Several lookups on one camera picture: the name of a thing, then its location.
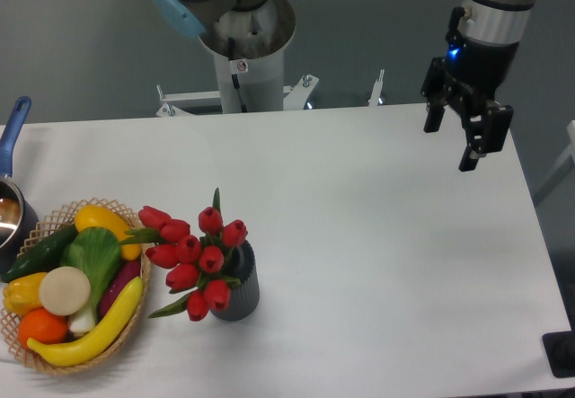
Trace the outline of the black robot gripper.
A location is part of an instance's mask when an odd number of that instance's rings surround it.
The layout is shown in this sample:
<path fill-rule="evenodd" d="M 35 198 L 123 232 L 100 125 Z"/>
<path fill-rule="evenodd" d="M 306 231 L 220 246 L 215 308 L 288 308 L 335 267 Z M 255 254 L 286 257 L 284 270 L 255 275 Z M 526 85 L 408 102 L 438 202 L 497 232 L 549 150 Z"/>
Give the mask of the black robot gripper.
<path fill-rule="evenodd" d="M 502 150 L 513 108 L 494 102 L 519 45 L 493 46 L 473 40 L 451 43 L 443 57 L 434 57 L 421 87 L 427 117 L 425 133 L 439 131 L 445 107 L 459 115 L 466 147 L 458 169 L 473 171 L 479 160 Z"/>

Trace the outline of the robot base column with joint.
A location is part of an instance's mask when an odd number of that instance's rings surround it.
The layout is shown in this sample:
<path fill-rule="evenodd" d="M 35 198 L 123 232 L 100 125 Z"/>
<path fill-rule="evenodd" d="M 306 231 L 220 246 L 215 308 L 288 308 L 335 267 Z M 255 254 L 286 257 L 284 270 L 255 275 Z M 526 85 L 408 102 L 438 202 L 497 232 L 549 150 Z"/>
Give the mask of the robot base column with joint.
<path fill-rule="evenodd" d="M 284 52 L 296 30 L 288 0 L 153 1 L 174 30 L 212 55 L 218 89 L 226 71 L 282 76 L 284 86 Z"/>

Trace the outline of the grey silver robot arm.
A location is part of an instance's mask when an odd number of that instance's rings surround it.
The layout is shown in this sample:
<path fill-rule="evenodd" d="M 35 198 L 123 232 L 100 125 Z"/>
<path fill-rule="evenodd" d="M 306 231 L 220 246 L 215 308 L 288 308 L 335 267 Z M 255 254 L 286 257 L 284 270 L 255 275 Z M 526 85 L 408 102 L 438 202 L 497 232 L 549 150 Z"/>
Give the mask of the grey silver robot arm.
<path fill-rule="evenodd" d="M 536 0 L 463 0 L 447 27 L 447 53 L 431 60 L 421 87 L 427 103 L 424 130 L 439 131 L 446 108 L 459 117 L 465 133 L 462 172 L 504 146 L 514 115 L 496 101 L 518 51 Z"/>

